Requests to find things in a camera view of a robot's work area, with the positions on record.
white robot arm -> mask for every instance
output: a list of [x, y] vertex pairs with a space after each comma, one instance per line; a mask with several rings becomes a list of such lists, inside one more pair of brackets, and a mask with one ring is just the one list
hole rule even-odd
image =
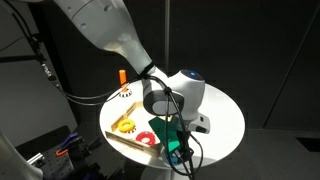
[[[41, 0], [16, 1], [41, 2]], [[168, 78], [165, 73], [154, 66], [139, 41], [130, 14], [122, 0], [53, 1], [97, 48], [122, 55], [138, 74], [156, 76], [166, 83], [177, 99], [189, 130], [210, 132], [209, 120], [198, 113], [204, 94], [204, 80], [200, 75], [191, 71], [180, 71]], [[145, 109], [154, 115], [165, 115], [166, 97], [161, 85], [149, 79], [142, 79], [142, 83]], [[176, 113], [172, 102], [169, 107], [169, 114]]]

green object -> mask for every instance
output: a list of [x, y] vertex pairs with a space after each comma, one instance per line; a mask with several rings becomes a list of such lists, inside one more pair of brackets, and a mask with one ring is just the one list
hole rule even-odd
[[[149, 124], [154, 131], [154, 133], [157, 135], [157, 137], [160, 139], [161, 143], [166, 146], [166, 139], [165, 139], [165, 123], [166, 121], [155, 117], [149, 121]], [[170, 154], [177, 148], [180, 147], [180, 142], [177, 136], [177, 128], [175, 125], [175, 122], [172, 120], [168, 122], [168, 140], [169, 140], [169, 152]]]

wire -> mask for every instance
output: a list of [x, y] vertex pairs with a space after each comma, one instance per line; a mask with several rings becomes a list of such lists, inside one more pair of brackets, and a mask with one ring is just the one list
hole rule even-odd
[[[133, 78], [133, 79], [131, 79], [131, 80], [129, 80], [129, 81], [126, 81], [126, 82], [124, 82], [124, 83], [122, 83], [120, 86], [123, 86], [123, 85], [125, 85], [125, 84], [127, 84], [127, 83], [133, 83], [133, 82], [135, 82], [135, 81], [137, 81], [138, 80], [138, 78], [136, 77], [136, 78]], [[104, 93], [104, 94], [101, 94], [101, 95], [97, 95], [97, 96], [91, 96], [91, 97], [83, 97], [83, 96], [75, 96], [75, 95], [72, 95], [72, 94], [69, 94], [69, 93], [67, 93], [67, 92], [65, 92], [64, 91], [64, 94], [66, 94], [67, 96], [69, 96], [69, 97], [71, 97], [71, 98], [74, 98], [74, 99], [82, 99], [82, 100], [89, 100], [89, 99], [98, 99], [98, 98], [102, 98], [102, 97], [105, 97], [105, 96], [110, 96], [111, 94], [110, 93], [113, 93], [113, 92], [107, 92], [107, 93]]]
[[[168, 88], [168, 86], [161, 80], [161, 79], [159, 79], [158, 77], [155, 77], [155, 76], [149, 76], [148, 77], [149, 79], [151, 79], [151, 80], [155, 80], [156, 82], [158, 82], [159, 84], [161, 84], [162, 86], [163, 86], [163, 88], [164, 89], [167, 89]], [[192, 162], [192, 157], [191, 157], [191, 155], [190, 155], [190, 147], [189, 147], [189, 143], [188, 143], [188, 139], [187, 139], [187, 137], [186, 137], [186, 134], [187, 134], [187, 131], [186, 131], [186, 128], [185, 128], [185, 124], [184, 124], [184, 121], [183, 121], [183, 117], [182, 117], [182, 114], [181, 114], [181, 112], [180, 112], [180, 110], [179, 110], [179, 108], [178, 108], [178, 105], [177, 105], [177, 103], [176, 103], [176, 101], [175, 101], [175, 99], [174, 99], [174, 97], [173, 97], [173, 95], [172, 95], [172, 92], [169, 92], [168, 93], [169, 94], [169, 96], [170, 96], [170, 98], [171, 98], [171, 100], [172, 100], [172, 102], [173, 102], [173, 104], [174, 104], [174, 106], [175, 106], [175, 108], [176, 108], [176, 110], [177, 110], [177, 112], [178, 112], [178, 115], [179, 115], [179, 120], [180, 120], [180, 124], [181, 124], [181, 128], [182, 128], [182, 134], [183, 134], [183, 138], [184, 138], [184, 143], [185, 143], [185, 147], [183, 147], [183, 148], [185, 148], [186, 149], [186, 151], [187, 151], [187, 156], [190, 158], [189, 159], [189, 166], [190, 166], [190, 171], [191, 171], [191, 173], [182, 173], [182, 172], [180, 172], [180, 171], [178, 171], [173, 165], [172, 165], [172, 162], [171, 162], [171, 160], [169, 160], [169, 164], [170, 164], [170, 166], [171, 166], [171, 168], [176, 172], [176, 173], [178, 173], [178, 174], [180, 174], [180, 175], [184, 175], [184, 176], [189, 176], [189, 178], [190, 178], [190, 176], [191, 176], [191, 178], [194, 180], [195, 179], [195, 171], [194, 171], [194, 167], [193, 167], [193, 162]], [[166, 100], [167, 101], [167, 106], [166, 106], [166, 122], [167, 122], [167, 118], [168, 118], [168, 109], [169, 109], [169, 100], [167, 99]], [[168, 150], [168, 139], [166, 139], [166, 146], [167, 146], [167, 155], [168, 155], [168, 157], [170, 157], [170, 153], [169, 153], [169, 150]], [[203, 159], [203, 151], [201, 151], [201, 164], [202, 164], [202, 159]]]
[[68, 100], [70, 100], [71, 102], [73, 102], [73, 103], [76, 103], [76, 104], [79, 104], [79, 105], [83, 105], [83, 106], [97, 106], [97, 105], [102, 105], [102, 104], [104, 104], [104, 103], [106, 103], [106, 102], [109, 102], [109, 101], [111, 101], [112, 99], [114, 99], [115, 97], [117, 97], [120, 93], [121, 93], [121, 91], [119, 90], [119, 92], [117, 93], [117, 94], [115, 94], [114, 96], [112, 96], [111, 98], [109, 98], [109, 99], [107, 99], [107, 100], [105, 100], [105, 101], [102, 101], [102, 102], [98, 102], [98, 103], [83, 103], [83, 102], [79, 102], [79, 101], [77, 101], [77, 100], [74, 100], [74, 99], [72, 99], [71, 97], [69, 97], [61, 88], [60, 88], [60, 86], [57, 86], [57, 84], [55, 84], [54, 82], [52, 82], [53, 83], [53, 85], [55, 85], [57, 88], [58, 88], [58, 90], [61, 92], [61, 94], [64, 96], [64, 97], [66, 97]]
[[23, 18], [23, 16], [20, 14], [20, 12], [11, 4], [8, 2], [8, 0], [4, 0], [10, 7], [11, 9], [19, 16], [19, 18], [21, 19], [22, 23], [24, 24], [25, 28], [27, 29], [27, 32], [29, 34], [29, 37], [31, 38], [32, 37], [32, 34], [31, 34], [31, 31], [30, 31], [30, 28], [26, 22], [26, 20]]
[[12, 41], [10, 44], [6, 45], [5, 47], [0, 49], [0, 52], [6, 50], [7, 48], [9, 48], [10, 46], [14, 45], [16, 42], [20, 41], [21, 39], [23, 39], [25, 37], [19, 37], [16, 40]]
[[200, 170], [201, 165], [202, 165], [202, 161], [203, 161], [203, 149], [202, 149], [201, 143], [197, 140], [197, 138], [195, 138], [191, 133], [190, 133], [190, 136], [191, 136], [191, 138], [199, 145], [200, 150], [201, 150], [200, 162], [199, 162], [199, 165], [198, 165], [197, 169], [194, 171], [194, 173], [197, 173], [197, 172]]
[[189, 173], [188, 168], [185, 165], [185, 163], [183, 162], [183, 160], [181, 162], [182, 162], [183, 167], [185, 168], [187, 173], [183, 173], [183, 172], [180, 172], [179, 170], [177, 170], [177, 168], [174, 167], [174, 165], [171, 162], [171, 156], [170, 156], [170, 152], [169, 152], [169, 138], [168, 138], [168, 116], [169, 116], [169, 95], [166, 95], [166, 116], [165, 116], [165, 122], [166, 123], [165, 123], [165, 133], [164, 134], [165, 134], [165, 140], [166, 140], [166, 142], [165, 142], [165, 151], [166, 151], [166, 154], [168, 156], [168, 162], [169, 162], [169, 165], [173, 169], [174, 172], [176, 172], [176, 173], [178, 173], [178, 174], [180, 174], [182, 176], [188, 176], [189, 179], [191, 179], [191, 174]]
[[194, 174], [192, 157], [191, 157], [190, 151], [189, 151], [189, 149], [190, 149], [190, 147], [189, 147], [189, 142], [188, 142], [188, 139], [187, 139], [187, 137], [186, 137], [186, 134], [187, 134], [186, 127], [185, 127], [185, 125], [184, 125], [184, 121], [183, 121], [183, 118], [182, 118], [182, 114], [181, 114], [181, 112], [180, 112], [180, 110], [179, 110], [179, 108], [178, 108], [178, 105], [177, 105], [177, 103], [176, 103], [176, 101], [175, 101], [172, 93], [170, 92], [169, 95], [170, 95], [170, 98], [171, 98], [171, 100], [172, 100], [172, 102], [173, 102], [173, 104], [174, 104], [174, 106], [175, 106], [175, 108], [176, 108], [176, 110], [177, 110], [177, 112], [178, 112], [178, 115], [179, 115], [179, 120], [180, 120], [180, 124], [181, 124], [181, 129], [182, 129], [182, 132], [183, 132], [182, 134], [183, 134], [183, 136], [184, 136], [183, 138], [185, 139], [185, 143], [186, 143], [186, 147], [185, 147], [185, 148], [186, 148], [186, 150], [187, 150], [187, 156], [190, 158], [190, 159], [189, 159], [189, 166], [190, 166], [190, 171], [191, 171], [191, 177], [192, 177], [192, 179], [194, 180], [194, 179], [195, 179], [195, 174]]
[[36, 40], [33, 39], [33, 36], [31, 34], [31, 31], [30, 31], [30, 28], [29, 28], [28, 24], [26, 23], [26, 20], [23, 18], [23, 16], [20, 14], [20, 12], [11, 3], [9, 3], [8, 0], [4, 0], [4, 2], [6, 4], [8, 4], [8, 6], [10, 6], [10, 8], [14, 11], [14, 12], [11, 13], [11, 15], [13, 16], [14, 20], [17, 22], [17, 24], [18, 24], [19, 28], [21, 29], [23, 35], [26, 37], [26, 39], [27, 39], [27, 41], [28, 41], [33, 53], [37, 57], [36, 58], [37, 61], [40, 64], [42, 64], [45, 59], [43, 58], [43, 55], [41, 54], [41, 52], [39, 52], [39, 47], [38, 47], [39, 43]]

white tabletop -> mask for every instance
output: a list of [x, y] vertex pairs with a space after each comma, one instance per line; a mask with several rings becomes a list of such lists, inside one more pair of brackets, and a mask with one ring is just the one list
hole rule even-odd
[[[122, 98], [117, 96], [103, 105], [100, 113], [102, 134], [114, 149], [127, 158], [150, 167], [171, 169], [161, 157], [152, 157], [140, 150], [130, 148], [106, 137], [105, 131], [111, 131], [111, 124], [123, 115], [134, 102], [142, 101], [141, 81], [130, 84], [128, 88], [132, 91], [130, 97]], [[200, 141], [203, 147], [204, 158], [202, 166], [207, 166], [228, 156], [239, 145], [244, 135], [245, 122], [237, 104], [225, 93], [208, 84], [205, 86], [205, 93], [199, 112], [210, 118], [211, 131], [209, 134], [197, 132], [192, 134]], [[201, 157], [200, 148], [191, 138], [189, 145], [194, 150], [192, 159], [194, 167], [197, 167]]]

